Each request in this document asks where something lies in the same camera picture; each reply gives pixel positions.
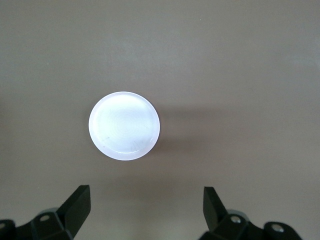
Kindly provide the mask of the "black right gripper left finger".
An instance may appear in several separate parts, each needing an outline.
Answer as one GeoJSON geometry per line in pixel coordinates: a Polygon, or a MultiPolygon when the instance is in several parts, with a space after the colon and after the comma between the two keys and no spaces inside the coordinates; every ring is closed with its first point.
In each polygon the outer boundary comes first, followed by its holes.
{"type": "Polygon", "coordinates": [[[45,209],[26,224],[0,219],[0,240],[74,240],[89,213],[90,186],[80,185],[60,207],[45,209]]]}

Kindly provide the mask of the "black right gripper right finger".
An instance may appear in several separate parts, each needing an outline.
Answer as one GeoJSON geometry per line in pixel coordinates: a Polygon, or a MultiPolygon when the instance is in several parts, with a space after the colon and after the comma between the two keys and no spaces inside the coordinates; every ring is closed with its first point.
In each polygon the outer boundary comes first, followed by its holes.
{"type": "Polygon", "coordinates": [[[285,223],[269,221],[259,228],[242,212],[227,211],[213,187],[204,187],[203,215],[208,231],[202,240],[303,240],[285,223]]]}

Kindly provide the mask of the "pink round plate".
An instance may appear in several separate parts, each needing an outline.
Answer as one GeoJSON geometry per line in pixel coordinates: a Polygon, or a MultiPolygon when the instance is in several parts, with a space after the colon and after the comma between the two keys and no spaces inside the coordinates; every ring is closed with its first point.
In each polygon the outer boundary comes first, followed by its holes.
{"type": "Polygon", "coordinates": [[[148,154],[161,130],[155,107],[128,91],[108,94],[89,115],[88,130],[96,148],[118,161],[132,161],[148,154]]]}

